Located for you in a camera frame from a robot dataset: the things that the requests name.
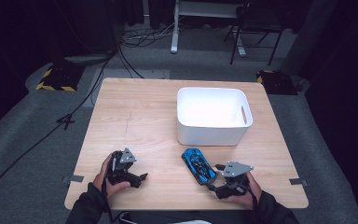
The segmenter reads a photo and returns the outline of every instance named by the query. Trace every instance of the sleeve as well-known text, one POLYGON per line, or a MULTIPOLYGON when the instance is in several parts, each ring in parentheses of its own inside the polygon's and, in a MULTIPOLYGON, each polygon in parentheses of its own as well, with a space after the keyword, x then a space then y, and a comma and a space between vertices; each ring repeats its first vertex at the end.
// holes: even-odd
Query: sleeve
POLYGON ((66 223, 98 223, 104 211, 104 205, 105 200, 101 192, 89 183, 87 192, 82 193, 75 202, 66 223))
POLYGON ((298 223, 292 210, 277 203, 274 196, 265 191, 261 194, 256 215, 262 223, 298 223))

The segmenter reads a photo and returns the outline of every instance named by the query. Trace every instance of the human hand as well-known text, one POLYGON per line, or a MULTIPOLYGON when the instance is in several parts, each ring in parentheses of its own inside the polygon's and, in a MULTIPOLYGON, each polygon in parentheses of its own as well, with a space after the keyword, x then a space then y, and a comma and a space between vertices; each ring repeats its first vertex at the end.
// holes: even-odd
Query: human hand
MULTIPOLYGON (((103 185, 103 176, 105 174, 106 168, 108 166, 108 162, 110 161, 110 159, 112 158, 112 154, 110 154, 103 162, 103 165, 101 167, 101 172, 99 174, 97 174, 95 176, 94 181, 92 182, 92 184, 94 185, 95 188, 97 188, 100 192, 102 190, 102 185, 103 185)), ((112 185, 109 180, 106 179, 106 193, 107 193, 107 198, 110 199, 114 194, 126 189, 130 187, 130 182, 124 181, 124 182, 120 182, 117 183, 115 185, 112 185)))
MULTIPOLYGON (((259 201, 262 192, 260 186, 257 184, 250 172, 246 173, 246 176, 249 179, 249 186, 251 187, 252 193, 257 198, 257 201, 259 201)), ((242 204, 247 209, 253 209, 252 194, 249 191, 246 191, 246 193, 241 196, 231 195, 227 199, 229 202, 242 204)))

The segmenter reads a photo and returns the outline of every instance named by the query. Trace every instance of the chair leg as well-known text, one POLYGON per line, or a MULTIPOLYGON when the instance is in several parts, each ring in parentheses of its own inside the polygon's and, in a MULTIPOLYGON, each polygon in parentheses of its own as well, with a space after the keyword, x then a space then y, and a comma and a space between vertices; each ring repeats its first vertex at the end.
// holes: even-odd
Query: chair leg
POLYGON ((264 40, 264 38, 266 38, 267 37, 267 35, 269 34, 269 32, 267 32, 267 33, 265 33, 264 35, 263 35, 263 37, 261 37, 261 39, 257 42, 257 44, 260 44, 261 43, 261 41, 263 41, 264 40))
POLYGON ((237 49, 237 43, 238 43, 238 38, 240 37, 240 32, 241 32, 240 27, 238 27, 237 33, 235 35, 234 48, 232 49, 231 60, 229 64, 232 64, 232 61, 234 60, 234 54, 235 54, 235 50, 237 49))
POLYGON ((277 47, 278 47, 279 40, 281 39, 281 35, 282 35, 282 31, 280 31, 279 34, 278 34, 278 38, 277 38, 277 41, 275 42, 274 50, 273 50, 272 53, 271 53, 271 57, 269 58, 268 65, 271 65, 272 58, 274 57, 275 50, 276 50, 277 47))
POLYGON ((234 25, 232 25, 231 28, 229 28, 229 31, 228 31, 228 33, 227 33, 227 35, 226 35, 226 37, 225 37, 225 42, 226 42, 226 40, 228 39, 229 34, 231 34, 232 29, 234 29, 234 25))

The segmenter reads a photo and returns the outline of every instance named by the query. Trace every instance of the wooden table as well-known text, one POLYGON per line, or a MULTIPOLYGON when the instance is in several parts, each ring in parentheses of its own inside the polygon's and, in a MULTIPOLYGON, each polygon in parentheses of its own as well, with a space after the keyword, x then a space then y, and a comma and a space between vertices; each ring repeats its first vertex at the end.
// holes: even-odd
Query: wooden table
MULTIPOLYGON (((71 209, 79 195, 99 173, 103 160, 115 150, 128 147, 137 162, 135 175, 148 173, 138 189, 115 195, 117 210, 202 210, 244 209, 219 201, 200 186, 181 159, 189 146, 176 137, 176 95, 183 87, 219 87, 242 90, 248 99, 254 123, 235 147, 199 147, 208 162, 238 161, 254 166, 252 174, 261 188, 290 208, 305 208, 308 199, 282 137, 269 99, 262 85, 247 82, 219 82, 165 79, 106 78, 94 108, 74 175, 82 183, 70 185, 65 206, 71 209)), ((219 175, 215 185, 223 185, 219 175)))

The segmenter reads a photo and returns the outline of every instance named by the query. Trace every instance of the white plastic bin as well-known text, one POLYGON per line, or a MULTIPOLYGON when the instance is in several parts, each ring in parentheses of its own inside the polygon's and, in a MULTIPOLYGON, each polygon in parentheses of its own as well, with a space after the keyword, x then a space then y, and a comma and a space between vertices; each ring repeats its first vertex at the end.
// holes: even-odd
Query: white plastic bin
POLYGON ((185 87, 177 94, 178 141, 191 146, 236 146, 253 123, 237 89, 185 87))

